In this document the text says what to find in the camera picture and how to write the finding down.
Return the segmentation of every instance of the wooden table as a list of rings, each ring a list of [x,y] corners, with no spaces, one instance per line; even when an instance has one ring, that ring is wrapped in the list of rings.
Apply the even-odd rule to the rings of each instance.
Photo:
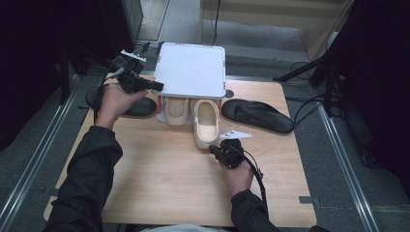
[[[226,80],[234,98],[266,102],[288,115],[282,88],[277,83]],[[150,93],[154,100],[157,96]],[[90,110],[72,152],[93,124]],[[311,227],[316,224],[308,184],[294,133],[275,134],[220,118],[221,131],[250,132],[241,139],[245,150],[264,173],[271,221],[279,227]],[[146,119],[120,118],[116,138],[124,155],[115,166],[114,186],[102,212],[104,222],[231,226],[231,203],[223,173],[214,155],[195,146],[193,125],[169,126],[156,115]],[[56,185],[66,178],[66,167]],[[253,181],[251,190],[260,196]],[[44,211],[49,217],[51,205]]]

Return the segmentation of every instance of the hand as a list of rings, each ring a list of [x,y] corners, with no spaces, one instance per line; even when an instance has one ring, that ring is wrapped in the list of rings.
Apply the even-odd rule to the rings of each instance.
[[[96,120],[96,126],[112,130],[115,121],[125,113],[134,102],[144,98],[146,90],[127,94],[119,84],[109,84],[104,88],[100,115]]]
[[[234,169],[227,168],[221,163],[220,167],[225,173],[226,183],[228,184],[231,196],[246,189],[250,189],[253,180],[253,172],[247,161],[242,161],[241,165]]]

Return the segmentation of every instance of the white box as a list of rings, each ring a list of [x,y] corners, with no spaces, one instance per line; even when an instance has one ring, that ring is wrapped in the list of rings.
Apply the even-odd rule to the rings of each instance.
[[[155,95],[219,100],[225,96],[225,50],[219,46],[164,43],[154,80]]]

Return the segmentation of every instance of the white shoe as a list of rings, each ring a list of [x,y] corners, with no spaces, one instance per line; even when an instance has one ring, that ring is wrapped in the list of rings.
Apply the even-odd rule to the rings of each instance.
[[[193,135],[199,148],[216,145],[220,135],[220,111],[212,100],[199,100],[193,108]]]
[[[189,115],[189,99],[166,98],[165,121],[167,124],[184,125]]]

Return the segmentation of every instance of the black cloth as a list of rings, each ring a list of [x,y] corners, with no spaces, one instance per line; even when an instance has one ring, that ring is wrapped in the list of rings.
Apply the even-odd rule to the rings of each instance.
[[[114,165],[122,155],[113,131],[92,126],[69,163],[44,232],[102,231],[103,206],[112,189]],[[232,222],[240,231],[279,231],[269,221],[263,202],[250,190],[236,194],[231,202]]]

